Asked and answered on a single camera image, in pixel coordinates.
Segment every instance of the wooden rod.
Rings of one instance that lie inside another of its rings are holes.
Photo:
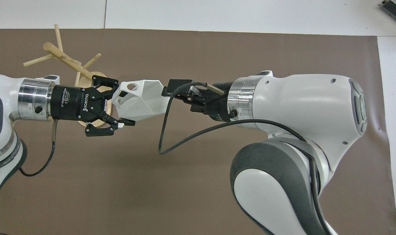
[[[58,58],[60,61],[62,61],[63,63],[65,63],[67,66],[71,67],[73,70],[77,71],[77,72],[81,72],[81,74],[86,77],[89,80],[92,80],[92,76],[93,74],[91,72],[89,72],[88,70],[84,69],[81,65],[75,64],[69,60],[63,59],[62,55],[67,56],[65,53],[63,53],[62,51],[60,51],[56,46],[54,46],[53,44],[46,42],[43,45],[43,49],[47,52],[49,52],[50,54],[52,54],[55,58]]]
[[[95,60],[97,60],[99,57],[101,56],[100,53],[98,53],[96,56],[94,56],[90,61],[88,61],[88,63],[86,63],[84,65],[84,69],[88,68],[89,66],[91,66],[92,63],[95,62]]]
[[[81,72],[76,73],[76,79],[75,79],[75,86],[79,86],[79,79],[81,78]]]
[[[23,63],[23,65],[24,65],[24,67],[27,67],[27,66],[30,66],[30,65],[33,65],[33,64],[37,64],[39,62],[51,59],[51,58],[54,58],[53,55],[45,55],[43,57],[27,61],[27,62]]]
[[[57,46],[59,47],[59,50],[62,52],[63,46],[62,46],[62,38],[60,37],[59,25],[54,25],[54,31],[56,32]]]
[[[77,65],[82,65],[82,63],[81,62],[79,62],[79,61],[77,61],[77,60],[75,60],[75,59],[73,59],[73,58],[70,58],[68,55],[66,55],[66,54],[63,54],[62,56],[61,56],[61,58],[62,59],[65,59],[65,60],[67,60],[67,61],[71,61],[72,63],[75,63],[75,64],[77,64]]]
[[[207,84],[206,86],[207,89],[209,89],[210,91],[213,91],[219,95],[225,95],[225,92],[222,89],[219,89],[213,85]]]

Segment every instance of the silver metal ring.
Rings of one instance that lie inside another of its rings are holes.
[[[233,82],[227,97],[228,113],[237,111],[231,120],[253,119],[252,101],[257,83],[262,76],[241,77]],[[244,127],[257,128],[255,123],[244,123]]]
[[[1,157],[2,155],[4,155],[8,150],[10,150],[11,146],[12,146],[13,143],[14,143],[15,138],[16,138],[16,133],[15,133],[15,131],[12,131],[12,132],[11,132],[11,137],[10,137],[10,139],[9,139],[8,142],[5,144],[5,146],[2,147],[1,150],[0,150],[0,157]]]
[[[48,121],[53,86],[51,81],[24,79],[19,89],[18,119]]]

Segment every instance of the wooden dowel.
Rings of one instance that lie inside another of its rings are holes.
[[[66,55],[66,54],[63,54],[62,56],[61,56],[61,58],[62,59],[65,59],[65,60],[67,60],[67,61],[71,61],[72,63],[75,63],[75,64],[77,64],[77,65],[82,65],[82,63],[81,62],[79,62],[79,61],[77,61],[77,60],[75,60],[75,59],[73,59],[73,58],[70,58],[68,55]]]
[[[37,64],[37,63],[39,63],[39,62],[42,62],[42,61],[51,59],[51,58],[54,58],[53,55],[45,55],[45,56],[43,56],[43,57],[40,57],[40,58],[37,58],[37,59],[34,59],[34,60],[27,61],[27,62],[23,63],[23,65],[24,65],[25,67],[27,67],[27,66],[30,66],[30,65],[33,65],[33,64]]]
[[[95,60],[97,60],[99,57],[101,56],[100,53],[98,53],[96,56],[94,56],[90,61],[88,61],[88,63],[86,63],[84,65],[84,69],[88,68],[89,66],[91,66],[92,63],[95,62]]]
[[[75,86],[79,85],[79,79],[81,78],[81,72],[76,73],[76,79],[75,79]]]
[[[56,46],[53,44],[46,42],[43,45],[43,49],[50,54],[52,54],[55,58],[58,58],[60,61],[65,63],[67,66],[71,67],[73,70],[80,72],[83,76],[85,76],[87,79],[92,80],[93,74],[89,72],[88,70],[84,69],[81,65],[75,64],[71,61],[65,60],[62,57],[62,55],[66,55],[65,53],[61,52]]]
[[[60,37],[59,25],[54,25],[54,31],[56,32],[57,46],[59,47],[59,50],[63,52],[62,38]]]

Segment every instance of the hole in object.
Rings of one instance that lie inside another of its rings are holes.
[[[118,96],[119,96],[119,97],[124,97],[124,96],[127,95],[127,94],[128,94],[127,92],[121,91],[120,94],[119,94]]]
[[[130,83],[129,85],[127,85],[127,89],[129,89],[130,91],[135,91],[137,90],[137,85]]]
[[[260,73],[258,73],[257,74],[257,76],[259,75],[261,75],[261,76],[266,76],[266,75],[268,75],[269,74],[269,71],[262,71],[262,72],[260,72]]]
[[[44,78],[44,79],[55,80],[55,79],[57,79],[57,76],[49,75],[49,76],[45,76],[45,77],[43,77],[43,78]]]
[[[43,111],[43,108],[40,107],[40,106],[37,106],[37,107],[34,109],[34,112],[36,112],[37,114],[39,114],[41,111]]]

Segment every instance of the black cable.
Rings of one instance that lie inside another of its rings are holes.
[[[190,135],[189,137],[186,137],[185,139],[181,140],[180,142],[176,143],[174,146],[166,149],[165,151],[162,152],[162,144],[163,144],[163,136],[165,135],[165,129],[166,129],[166,123],[168,121],[168,116],[169,116],[169,110],[171,109],[171,104],[172,101],[174,99],[174,97],[179,93],[179,91],[181,91],[181,89],[186,88],[186,87],[190,87],[190,86],[203,86],[206,87],[207,83],[203,83],[203,82],[190,82],[190,83],[186,83],[184,85],[179,86],[178,88],[176,88],[173,93],[171,94],[171,97],[169,98],[168,101],[168,106],[166,107],[166,113],[165,113],[165,118],[163,119],[163,125],[162,125],[162,132],[160,133],[160,139],[159,139],[159,154],[166,154],[174,149],[176,149],[178,146],[182,145],[183,143],[186,143],[189,140],[192,140],[193,138],[205,134],[207,132],[210,131],[214,131],[217,130],[219,128],[222,127],[226,127],[226,126],[231,126],[231,125],[236,125],[236,124],[242,124],[242,123],[250,123],[250,122],[257,122],[257,123],[265,123],[265,124],[270,124],[270,125],[275,125],[277,127],[280,127],[286,131],[288,131],[289,133],[291,133],[292,135],[295,135],[299,140],[302,140],[304,142],[306,142],[306,140],[304,139],[304,137],[302,137],[300,134],[298,134],[296,131],[292,130],[291,128],[282,125],[278,122],[273,122],[273,121],[269,121],[269,120],[263,120],[263,119],[245,119],[245,120],[237,120],[237,121],[232,121],[232,122],[225,122],[219,125],[215,125],[213,127],[204,129],[202,131],[199,131],[193,135]]]
[[[294,131],[293,129],[287,127],[286,125],[280,124],[278,122],[274,122],[274,121],[270,121],[270,120],[264,120],[264,119],[243,119],[243,120],[237,120],[237,121],[232,121],[232,122],[225,122],[225,123],[222,123],[222,124],[219,124],[219,125],[215,125],[215,126],[209,127],[209,128],[204,129],[202,131],[198,131],[195,134],[192,134],[189,137],[186,137],[183,140],[179,141],[178,143],[176,143],[172,147],[162,151],[163,136],[165,134],[166,123],[168,121],[169,110],[171,108],[171,104],[172,104],[173,98],[179,93],[179,91],[181,89],[183,89],[185,87],[190,87],[190,86],[204,86],[204,87],[206,87],[207,83],[202,83],[202,82],[186,83],[184,85],[179,86],[171,94],[171,97],[169,98],[169,101],[168,101],[168,106],[166,108],[165,118],[163,119],[162,132],[160,133],[158,151],[159,151],[159,154],[161,154],[161,155],[166,154],[166,153],[176,149],[177,147],[179,147],[183,143],[186,143],[187,141],[192,140],[193,138],[195,138],[197,136],[200,136],[202,134],[205,134],[207,132],[214,131],[214,130],[217,130],[219,128],[223,128],[223,127],[226,127],[226,126],[231,126],[231,125],[236,125],[236,124],[243,124],[243,123],[265,123],[265,124],[274,125],[274,126],[280,127],[282,129],[288,131],[289,133],[294,135],[299,140],[307,142],[307,140],[305,140],[304,137],[302,137],[296,131]],[[298,148],[296,146],[294,146],[294,147],[297,148],[299,151],[301,151],[308,158],[309,166],[310,166],[310,178],[311,178],[310,188],[311,188],[311,194],[312,194],[314,208],[315,208],[318,220],[320,221],[320,224],[321,224],[322,228],[324,229],[326,235],[332,235],[330,230],[329,230],[329,228],[328,228],[328,226],[327,226],[327,224],[326,224],[326,222],[325,222],[325,219],[324,219],[324,216],[323,216],[320,204],[319,204],[318,194],[319,194],[320,188],[319,188],[319,182],[317,181],[317,177],[318,177],[319,173],[318,173],[318,170],[317,170],[317,164],[316,164],[315,158],[313,156],[311,156],[309,153],[305,152],[304,150],[302,150],[302,149],[300,149],[300,148]]]
[[[23,168],[20,167],[20,172],[21,172],[21,174],[23,174],[24,176],[26,176],[26,177],[33,177],[33,176],[36,176],[36,175],[40,174],[40,173],[47,167],[47,165],[50,163],[50,160],[53,158],[54,149],[55,149],[55,147],[56,147],[56,128],[57,128],[57,122],[58,122],[58,119],[54,119],[54,120],[53,120],[53,128],[52,128],[52,151],[50,152],[50,156],[49,156],[49,158],[47,159],[46,163],[44,164],[43,167],[40,168],[40,170],[38,170],[37,172],[32,173],[32,174],[28,174],[28,173],[24,172]]]
[[[308,158],[308,162],[309,162],[309,166],[310,166],[311,194],[312,194],[312,201],[314,203],[314,208],[317,213],[318,220],[320,221],[320,224],[321,224],[322,228],[324,229],[324,232],[326,233],[326,235],[332,235],[332,233],[331,233],[330,229],[328,228],[327,223],[324,219],[324,215],[321,210],[320,202],[318,199],[318,194],[320,193],[320,187],[319,187],[319,182],[317,181],[317,177],[318,177],[319,173],[318,173],[318,168],[317,168],[317,163],[315,161],[315,158],[311,154],[300,149],[299,147],[296,147],[295,145],[292,145],[292,144],[290,144],[290,145],[295,147],[296,149],[298,149],[301,153],[303,153]]]

